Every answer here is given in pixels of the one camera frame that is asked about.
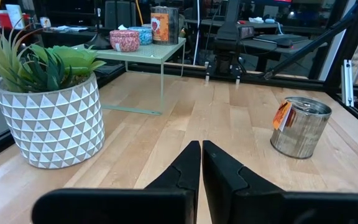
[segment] triangle-patterned pot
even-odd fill
[[[29,164],[57,169],[83,162],[104,142],[96,76],[71,88],[13,93],[0,78],[0,108]]]

